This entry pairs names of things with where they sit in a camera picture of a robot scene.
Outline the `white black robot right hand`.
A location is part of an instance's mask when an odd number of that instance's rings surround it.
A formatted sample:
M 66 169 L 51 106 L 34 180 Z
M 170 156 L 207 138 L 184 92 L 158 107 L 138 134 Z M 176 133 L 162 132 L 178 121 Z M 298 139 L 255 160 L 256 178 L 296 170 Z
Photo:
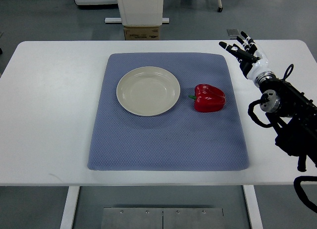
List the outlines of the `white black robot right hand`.
M 261 69 L 267 68 L 267 57 L 248 34 L 241 31 L 241 36 L 243 38 L 237 37 L 236 40 L 242 47 L 225 42 L 219 42 L 219 45 L 237 59 L 244 77 L 254 81 Z

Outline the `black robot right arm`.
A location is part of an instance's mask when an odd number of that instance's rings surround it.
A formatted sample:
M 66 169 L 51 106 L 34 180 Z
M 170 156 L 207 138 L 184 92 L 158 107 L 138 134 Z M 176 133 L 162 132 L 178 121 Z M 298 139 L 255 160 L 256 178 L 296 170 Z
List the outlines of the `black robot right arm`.
M 262 96 L 249 104 L 248 115 L 257 125 L 274 128 L 275 145 L 297 157 L 297 170 L 305 172 L 308 158 L 317 162 L 317 107 L 286 80 L 293 69 L 291 64 L 282 79 L 265 73 L 256 81 Z

